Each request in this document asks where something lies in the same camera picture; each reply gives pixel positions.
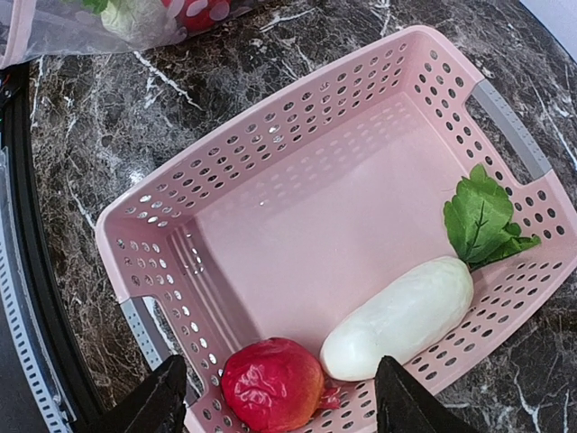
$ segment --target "black marble countertop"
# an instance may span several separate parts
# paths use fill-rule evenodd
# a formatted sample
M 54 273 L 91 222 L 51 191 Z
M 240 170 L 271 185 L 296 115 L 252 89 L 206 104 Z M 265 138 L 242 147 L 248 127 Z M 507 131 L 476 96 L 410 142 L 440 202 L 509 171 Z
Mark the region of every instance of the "black marble countertop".
M 415 23 L 444 33 L 490 78 L 577 204 L 577 66 L 517 1 L 272 1 L 177 47 L 35 62 L 41 211 L 62 298 L 106 404 L 148 370 L 98 257 L 99 213 L 246 108 Z M 439 398 L 483 432 L 577 431 L 575 275 Z

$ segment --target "pink basket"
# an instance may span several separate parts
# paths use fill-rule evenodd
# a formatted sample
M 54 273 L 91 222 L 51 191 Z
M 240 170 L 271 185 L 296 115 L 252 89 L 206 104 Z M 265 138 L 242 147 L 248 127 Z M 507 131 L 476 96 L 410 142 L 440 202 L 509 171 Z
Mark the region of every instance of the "pink basket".
M 535 179 L 521 185 L 465 109 L 473 95 Z M 577 214 L 527 129 L 440 33 L 412 27 L 268 97 L 115 201 L 97 242 L 151 366 L 168 355 L 160 303 L 205 386 L 193 432 L 242 431 L 219 376 L 270 336 L 317 354 L 353 309 L 412 267 L 454 254 L 443 204 L 482 162 L 543 245 L 475 272 L 463 323 L 406 365 L 441 391 L 518 329 L 577 265 Z M 376 429 L 371 383 L 301 432 Z

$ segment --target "basket bottom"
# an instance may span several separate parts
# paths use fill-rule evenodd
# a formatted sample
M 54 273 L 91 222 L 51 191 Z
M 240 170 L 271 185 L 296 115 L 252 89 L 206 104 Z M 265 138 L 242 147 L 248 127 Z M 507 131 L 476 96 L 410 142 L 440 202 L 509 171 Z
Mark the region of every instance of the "basket bottom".
M 318 353 L 364 301 L 453 253 L 442 208 L 464 173 L 398 94 L 247 180 L 195 224 L 242 306 L 237 319 L 260 338 L 292 338 Z

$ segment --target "white vegetable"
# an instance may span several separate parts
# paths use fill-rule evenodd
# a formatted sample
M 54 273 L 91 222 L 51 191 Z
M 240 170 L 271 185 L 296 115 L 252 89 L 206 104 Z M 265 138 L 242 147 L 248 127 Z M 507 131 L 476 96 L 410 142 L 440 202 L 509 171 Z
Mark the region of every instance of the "white vegetable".
M 170 43 L 178 33 L 161 0 L 110 0 L 100 18 L 105 29 L 135 49 Z
M 337 380 L 371 379 L 384 355 L 404 364 L 458 326 L 472 296 L 465 263 L 453 257 L 423 263 L 341 322 L 323 343 L 321 363 Z

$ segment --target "white radish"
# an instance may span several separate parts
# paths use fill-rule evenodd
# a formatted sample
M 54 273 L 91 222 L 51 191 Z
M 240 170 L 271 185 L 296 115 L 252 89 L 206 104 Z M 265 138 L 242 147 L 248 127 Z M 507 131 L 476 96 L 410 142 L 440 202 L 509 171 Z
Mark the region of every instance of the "white radish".
M 384 355 L 404 364 L 457 327 L 473 297 L 467 265 L 453 257 L 423 263 L 351 313 L 321 349 L 325 371 L 364 381 Z

